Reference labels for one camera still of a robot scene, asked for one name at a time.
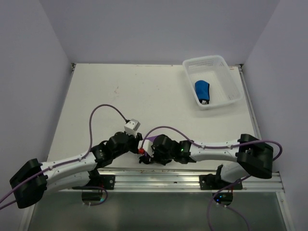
white wall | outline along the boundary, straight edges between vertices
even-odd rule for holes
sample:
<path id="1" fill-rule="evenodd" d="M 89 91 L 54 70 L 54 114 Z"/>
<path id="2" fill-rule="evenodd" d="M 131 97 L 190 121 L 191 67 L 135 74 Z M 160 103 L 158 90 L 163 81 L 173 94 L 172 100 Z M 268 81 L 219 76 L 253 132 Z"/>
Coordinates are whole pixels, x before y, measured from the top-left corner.
<path id="1" fill-rule="evenodd" d="M 27 160 L 46 159 L 71 68 L 38 0 L 1 1 L 0 30 L 2 197 Z M 0 211 L 0 229 L 17 230 L 22 213 L 17 205 Z"/>
<path id="2" fill-rule="evenodd" d="M 40 0 L 77 63 L 242 64 L 279 0 Z"/>
<path id="3" fill-rule="evenodd" d="M 297 230 L 308 229 L 308 1 L 281 0 L 244 65 L 263 138 L 284 147 L 277 160 Z"/>

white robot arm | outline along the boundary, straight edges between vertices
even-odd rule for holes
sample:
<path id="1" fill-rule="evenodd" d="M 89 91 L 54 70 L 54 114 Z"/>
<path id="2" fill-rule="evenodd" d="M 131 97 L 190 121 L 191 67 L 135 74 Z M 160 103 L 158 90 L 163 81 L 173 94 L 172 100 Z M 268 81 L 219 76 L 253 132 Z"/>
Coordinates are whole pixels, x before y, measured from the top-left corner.
<path id="1" fill-rule="evenodd" d="M 127 152 L 143 154 L 140 162 L 145 164 L 165 165 L 172 160 L 182 164 L 205 160 L 230 161 L 230 164 L 219 166 L 216 175 L 207 175 L 205 181 L 212 189 L 220 189 L 248 175 L 271 178 L 273 148 L 264 143 L 241 145 L 257 140 L 250 135 L 243 134 L 238 140 L 221 143 L 176 142 L 166 135 L 159 135 L 153 142 L 143 141 L 141 148 L 142 135 L 137 133 L 139 125 L 138 121 L 131 120 L 125 125 L 125 132 L 117 132 L 108 141 L 92 147 L 90 152 L 75 157 L 42 163 L 37 159 L 29 160 L 10 180 L 12 188 L 22 184 L 14 191 L 18 207 L 28 207 L 43 195 L 62 189 L 101 186 L 97 169 Z M 23 184 L 35 174 L 38 176 Z"/>

small white box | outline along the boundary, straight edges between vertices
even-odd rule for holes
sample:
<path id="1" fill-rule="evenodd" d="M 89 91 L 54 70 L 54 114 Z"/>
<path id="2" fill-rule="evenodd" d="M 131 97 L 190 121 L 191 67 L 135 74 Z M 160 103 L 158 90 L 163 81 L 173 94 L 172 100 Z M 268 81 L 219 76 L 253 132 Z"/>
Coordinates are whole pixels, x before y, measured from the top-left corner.
<path id="1" fill-rule="evenodd" d="M 226 61 L 219 55 L 188 59 L 183 62 L 186 76 L 189 80 L 197 104 L 202 109 L 226 106 L 239 101 L 243 94 L 237 88 Z M 204 80 L 210 84 L 210 103 L 201 104 L 194 85 Z"/>

white table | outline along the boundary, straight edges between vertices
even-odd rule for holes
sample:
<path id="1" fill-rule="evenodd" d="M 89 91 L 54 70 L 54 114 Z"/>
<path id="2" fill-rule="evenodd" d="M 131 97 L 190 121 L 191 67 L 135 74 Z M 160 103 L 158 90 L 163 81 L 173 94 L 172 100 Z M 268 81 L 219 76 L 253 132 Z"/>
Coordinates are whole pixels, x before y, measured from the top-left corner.
<path id="1" fill-rule="evenodd" d="M 240 90 L 244 90 L 237 67 L 230 67 Z M 226 107 L 201 111 L 188 85 L 181 65 L 77 64 L 67 93 L 48 161 L 80 154 L 88 149 L 88 121 L 99 104 L 116 106 L 128 119 L 141 122 L 138 132 L 172 126 L 195 141 L 234 140 L 242 133 L 254 134 L 246 98 Z M 93 145 L 123 131 L 123 119 L 111 108 L 99 109 L 93 117 Z M 161 129 L 173 140 L 184 138 Z M 134 169 L 215 170 L 221 161 L 182 165 L 172 161 L 166 166 L 139 164 L 137 154 L 125 154 L 108 166 Z"/>

purple cable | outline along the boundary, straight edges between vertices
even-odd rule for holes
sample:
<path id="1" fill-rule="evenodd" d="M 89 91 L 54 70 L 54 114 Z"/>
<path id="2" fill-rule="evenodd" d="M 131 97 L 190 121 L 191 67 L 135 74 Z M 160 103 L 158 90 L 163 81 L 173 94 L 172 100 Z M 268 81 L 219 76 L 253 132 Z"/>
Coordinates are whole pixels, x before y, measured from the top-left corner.
<path id="1" fill-rule="evenodd" d="M 11 205 L 11 204 L 14 204 L 15 202 L 16 202 L 16 200 L 13 200 L 13 201 L 11 201 L 11 202 L 9 202 L 9 203 L 7 203 L 7 204 L 1 206 L 1 207 L 0 207 L 0 210 L 6 208 L 7 206 L 9 206 L 9 205 Z"/>
<path id="2" fill-rule="evenodd" d="M 89 203 L 89 204 L 88 204 L 89 206 L 101 205 L 101 204 L 104 203 L 104 202 L 107 200 L 107 198 L 108 198 L 108 192 L 107 192 L 107 190 L 104 189 L 103 187 L 98 187 L 98 186 L 83 186 L 83 187 L 81 187 L 81 189 L 99 189 L 99 190 L 103 190 L 103 191 L 105 192 L 105 194 L 106 194 L 105 199 L 101 200 L 99 203 L 95 203 L 95 204 Z"/>
<path id="3" fill-rule="evenodd" d="M 207 223 L 208 223 L 208 226 L 210 227 L 210 230 L 211 230 L 211 231 L 214 231 L 214 227 L 213 227 L 213 225 L 212 225 L 212 223 L 211 223 L 211 220 L 210 220 L 210 210 L 211 210 L 211 206 L 212 206 L 212 203 L 213 203 L 215 197 L 216 197 L 219 193 L 221 193 L 223 190 L 229 189 L 229 188 L 231 188 L 231 187 L 237 185 L 238 183 L 240 183 L 240 182 L 246 180 L 246 179 L 249 178 L 249 177 L 250 177 L 250 176 L 244 177 L 243 179 L 237 180 L 237 181 L 235 181 L 234 183 L 229 184 L 229 185 L 223 187 L 222 189 L 218 190 L 218 191 L 212 196 L 212 198 L 210 199 L 210 202 L 208 203 L 207 210 L 206 210 L 206 219 L 207 219 Z M 238 215 L 240 215 L 240 216 L 244 219 L 245 223 L 247 224 L 248 231 L 251 231 L 251 228 L 250 228 L 250 225 L 249 225 L 247 219 L 246 219 L 240 212 L 238 212 L 238 211 L 235 210 L 234 208 L 230 208 L 230 207 L 227 207 L 227 208 L 229 208 L 230 210 L 232 210 L 232 211 L 234 211 L 235 213 L 237 213 Z"/>
<path id="4" fill-rule="evenodd" d="M 124 117 L 124 115 L 123 115 L 116 107 L 114 107 L 114 106 L 112 106 L 112 105 L 109 105 L 109 104 L 101 104 L 101 105 L 98 105 L 97 107 L 95 107 L 95 108 L 93 109 L 93 111 L 91 112 L 91 114 L 90 114 L 90 119 L 89 119 L 90 145 L 89 145 L 89 148 L 88 148 L 87 152 L 82 156 L 81 159 L 86 158 L 86 157 L 89 155 L 90 150 L 91 150 L 91 148 L 92 148 L 92 143 L 93 143 L 93 136 L 92 136 L 92 117 L 93 117 L 93 115 L 94 115 L 94 113 L 95 113 L 95 111 L 96 111 L 97 109 L 99 109 L 100 107 L 104 107 L 104 106 L 106 106 L 106 107 L 111 107 L 111 108 L 115 109 L 115 110 L 122 116 L 122 118 L 125 120 L 125 122 L 128 121 L 128 120 Z M 76 162 L 76 161 L 79 161 L 79 159 L 76 158 L 76 159 L 74 159 L 74 160 L 64 161 L 64 162 L 61 162 L 61 163 L 58 163 L 58 164 L 53 165 L 52 168 L 58 167 L 58 166 L 62 166 L 62 165 L 66 165 L 66 164 L 70 164 L 70 163 L 73 163 L 73 162 Z M 19 189 L 19 187 L 21 187 L 21 186 L 24 185 L 25 183 L 29 182 L 30 180 L 34 179 L 35 177 L 37 177 L 37 176 L 43 174 L 44 172 L 51 170 L 52 168 L 48 167 L 48 168 L 46 168 L 46 169 L 44 169 L 44 170 L 42 170 L 42 171 L 40 171 L 40 172 L 34 174 L 33 176 L 31 176 L 31 177 L 29 177 L 28 179 L 24 180 L 23 182 L 19 183 L 18 185 L 16 185 L 11 191 L 9 191 L 6 195 L 4 195 L 4 196 L 0 199 L 0 204 L 1 204 L 6 198 L 8 198 L 13 192 L 15 192 L 17 189 Z M 8 204 L 6 204 L 6 205 L 0 207 L 0 210 L 3 209 L 3 208 L 5 208 L 6 206 L 9 206 L 9 205 L 13 204 L 14 202 L 16 202 L 16 201 L 11 201 L 11 202 L 9 202 Z"/>
<path id="5" fill-rule="evenodd" d="M 185 139 L 187 139 L 190 143 L 192 143 L 192 145 L 198 147 L 198 148 L 203 148 L 203 149 L 226 149 L 226 148 L 237 148 L 237 147 L 242 147 L 242 146 L 247 146 L 247 145 L 251 145 L 251 144 L 257 144 L 257 143 L 273 143 L 273 144 L 276 144 L 278 147 L 279 147 L 279 152 L 278 154 L 273 158 L 273 161 L 277 160 L 281 154 L 282 154 L 282 146 L 281 144 L 279 144 L 278 142 L 276 141 L 272 141 L 272 140 L 258 140 L 258 141 L 250 141 L 250 142 L 245 142 L 245 143 L 240 143 L 240 144 L 236 144 L 236 145 L 231 145 L 231 146 L 202 146 L 202 145 L 199 145 L 195 142 L 193 142 L 191 139 L 188 138 L 188 136 L 186 136 L 184 133 L 182 133 L 181 131 L 177 130 L 176 128 L 173 128 L 173 127 L 169 127 L 169 126 L 159 126 L 159 127 L 155 127 L 153 128 L 152 130 L 150 130 L 144 137 L 142 143 L 141 143 L 141 148 L 143 147 L 143 144 L 145 142 L 145 139 L 155 130 L 157 129 L 160 129 L 160 128 L 168 128 L 168 129 L 171 129 L 171 130 L 174 130 L 176 131 L 177 133 L 179 133 L 180 135 L 182 135 Z M 211 209 L 211 206 L 212 206 L 212 202 L 214 201 L 215 197 L 223 190 L 225 189 L 229 189 L 235 185 L 237 185 L 238 183 L 246 180 L 247 178 L 249 178 L 250 176 L 247 176 L 247 177 L 244 177 L 243 179 L 238 179 L 236 180 L 234 183 L 231 183 L 230 185 L 227 185 L 226 187 L 223 187 L 222 189 L 218 190 L 214 196 L 211 198 L 210 202 L 208 203 L 208 206 L 207 206 L 207 212 L 206 212 L 206 218 L 207 218 L 207 223 L 210 227 L 210 230 L 211 231 L 214 231 L 214 227 L 213 225 L 211 224 L 211 221 L 210 221 L 210 209 Z M 251 231 L 251 228 L 249 226 L 249 223 L 247 221 L 247 219 L 238 211 L 236 211 L 234 208 L 231 208 L 231 207 L 228 207 L 228 209 L 232 210 L 233 212 L 237 213 L 238 215 L 240 215 L 245 223 L 247 224 L 247 227 L 248 227 L 248 231 Z"/>

